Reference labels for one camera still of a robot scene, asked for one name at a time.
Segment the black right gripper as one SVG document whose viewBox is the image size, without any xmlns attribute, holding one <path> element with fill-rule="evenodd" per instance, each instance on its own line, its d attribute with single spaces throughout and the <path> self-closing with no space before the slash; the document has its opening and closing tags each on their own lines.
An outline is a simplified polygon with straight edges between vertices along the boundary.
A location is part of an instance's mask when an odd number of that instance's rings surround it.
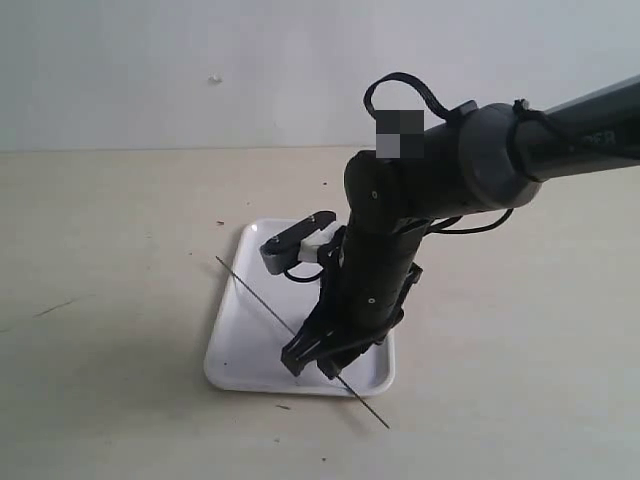
<svg viewBox="0 0 640 480">
<path fill-rule="evenodd" d="M 388 232 L 348 222 L 336 249 L 322 250 L 317 305 L 282 348 L 281 362 L 293 376 L 316 362 L 334 379 L 384 340 L 402 320 L 404 300 L 421 275 L 414 258 L 422 239 L 421 221 Z"/>
</svg>

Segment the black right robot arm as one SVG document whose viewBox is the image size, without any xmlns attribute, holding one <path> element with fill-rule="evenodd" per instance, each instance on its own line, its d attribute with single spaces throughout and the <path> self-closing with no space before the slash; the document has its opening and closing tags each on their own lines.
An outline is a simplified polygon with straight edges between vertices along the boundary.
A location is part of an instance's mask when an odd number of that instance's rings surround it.
<svg viewBox="0 0 640 480">
<path fill-rule="evenodd" d="M 418 135 L 415 158 L 363 150 L 348 162 L 348 222 L 320 244 L 318 302 L 281 352 L 294 375 L 313 363 L 335 378 L 385 339 L 420 278 L 426 235 L 453 234 L 468 215 L 510 214 L 550 179 L 639 161 L 637 78 L 547 111 L 523 99 L 450 109 L 417 77 L 391 79 L 415 89 L 440 124 Z"/>
</svg>

